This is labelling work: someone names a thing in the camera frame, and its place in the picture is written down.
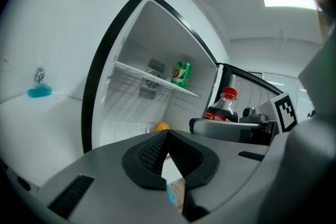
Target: white wall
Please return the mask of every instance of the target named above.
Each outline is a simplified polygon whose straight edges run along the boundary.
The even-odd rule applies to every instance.
[[[42,63],[55,91],[82,99],[100,40],[128,0],[9,0],[0,17],[0,103],[25,93]],[[227,52],[191,0],[166,0],[220,62]]]
[[[320,45],[287,39],[254,38],[231,40],[231,65],[245,71],[269,72],[297,78]]]

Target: ceiling light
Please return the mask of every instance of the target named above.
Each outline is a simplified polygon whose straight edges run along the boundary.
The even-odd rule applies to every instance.
[[[319,8],[315,0],[264,0],[264,3],[266,7]]]
[[[267,81],[268,83],[271,83],[273,85],[278,85],[278,86],[284,86],[283,83],[278,83],[278,82],[273,82],[273,81]]]

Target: bottle label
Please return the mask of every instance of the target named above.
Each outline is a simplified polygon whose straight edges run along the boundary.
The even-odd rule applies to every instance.
[[[229,121],[227,118],[224,116],[218,115],[213,112],[205,112],[203,119],[205,120],[213,120],[213,121]]]

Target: refrigerator shelf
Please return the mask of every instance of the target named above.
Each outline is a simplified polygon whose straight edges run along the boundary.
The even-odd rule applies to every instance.
[[[178,91],[178,92],[185,93],[185,94],[188,94],[188,95],[191,95],[191,96],[194,96],[194,97],[201,98],[200,95],[197,95],[193,92],[190,92],[190,91],[188,91],[186,89],[183,89],[183,88],[181,88],[181,87],[179,87],[175,84],[172,84],[172,83],[170,83],[170,82],[168,82],[164,79],[160,79],[156,76],[148,74],[148,73],[146,73],[142,70],[139,70],[137,68],[125,65],[124,63],[121,63],[121,62],[118,62],[118,61],[115,61],[114,64],[115,64],[115,67],[117,67],[119,70],[127,73],[130,76],[133,76],[133,77],[136,77],[136,78],[148,79],[148,80],[156,82],[159,85],[161,85],[162,87],[168,88],[170,90]]]

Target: refrigerator door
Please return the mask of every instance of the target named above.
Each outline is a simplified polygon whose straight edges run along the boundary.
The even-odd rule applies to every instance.
[[[216,102],[221,98],[220,94],[225,87],[232,87],[238,91],[236,112],[239,118],[242,117],[245,108],[256,108],[283,93],[265,80],[228,64],[224,64],[223,67]]]
[[[112,143],[110,141],[101,143],[101,139],[99,140],[99,138],[97,138],[97,134],[100,133],[100,128],[102,126],[102,118],[104,114],[103,107],[106,100],[108,99],[107,92],[111,82],[111,74],[113,74],[114,70],[118,68],[124,70],[127,69],[129,73],[134,74],[134,76],[136,73],[138,73],[137,76],[140,77],[140,79],[147,78],[148,76],[147,73],[143,74],[144,72],[141,70],[134,71],[133,67],[123,65],[122,63],[118,62],[118,57],[122,53],[122,48],[125,42],[127,42],[127,37],[130,34],[132,27],[135,25],[136,20],[139,18],[142,10],[144,9],[144,6],[148,2],[154,2],[158,4],[167,13],[169,13],[169,15],[174,18],[174,20],[177,20],[178,23],[186,30],[186,32],[192,36],[192,39],[196,40],[196,43],[199,44],[200,49],[197,48],[197,51],[201,51],[201,54],[206,56],[207,62],[210,64],[210,66],[213,66],[215,73],[218,70],[218,67],[215,64],[216,59],[205,45],[203,40],[191,27],[191,25],[167,2],[164,0],[129,0],[123,9],[119,12],[119,14],[115,17],[107,29],[105,35],[103,36],[88,72],[81,113],[81,132],[84,153],[103,144]],[[209,84],[209,87],[212,87],[213,82],[207,82],[207,84]],[[185,92],[185,89],[175,89],[175,91]]]

